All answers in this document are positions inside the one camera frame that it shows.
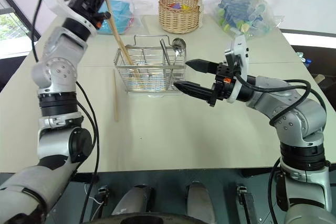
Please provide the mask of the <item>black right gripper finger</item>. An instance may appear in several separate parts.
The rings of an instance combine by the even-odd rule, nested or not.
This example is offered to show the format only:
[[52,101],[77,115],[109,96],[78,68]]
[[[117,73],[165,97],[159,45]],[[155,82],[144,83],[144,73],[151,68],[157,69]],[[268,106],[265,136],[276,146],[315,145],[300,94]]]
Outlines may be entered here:
[[195,71],[202,73],[211,73],[216,74],[217,68],[219,66],[218,63],[203,60],[203,59],[192,59],[185,63],[187,66],[191,67]]
[[190,81],[175,81],[173,84],[186,95],[204,100],[212,107],[216,104],[216,98],[213,97],[212,89],[202,87],[200,84]]

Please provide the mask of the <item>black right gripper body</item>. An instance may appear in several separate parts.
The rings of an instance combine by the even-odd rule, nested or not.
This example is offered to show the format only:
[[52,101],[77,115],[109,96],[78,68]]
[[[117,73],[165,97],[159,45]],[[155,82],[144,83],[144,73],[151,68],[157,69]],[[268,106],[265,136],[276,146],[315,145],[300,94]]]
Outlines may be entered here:
[[231,95],[235,85],[233,74],[229,72],[229,67],[219,63],[215,75],[215,94],[216,99],[226,100]]

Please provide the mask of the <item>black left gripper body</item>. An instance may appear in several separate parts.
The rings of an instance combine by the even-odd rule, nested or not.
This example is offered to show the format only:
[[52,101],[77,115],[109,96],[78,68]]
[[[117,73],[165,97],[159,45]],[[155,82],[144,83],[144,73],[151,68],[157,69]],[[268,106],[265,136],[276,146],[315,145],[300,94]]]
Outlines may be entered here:
[[68,6],[93,24],[95,29],[100,29],[103,23],[103,14],[99,12],[102,3],[103,0],[70,0]]

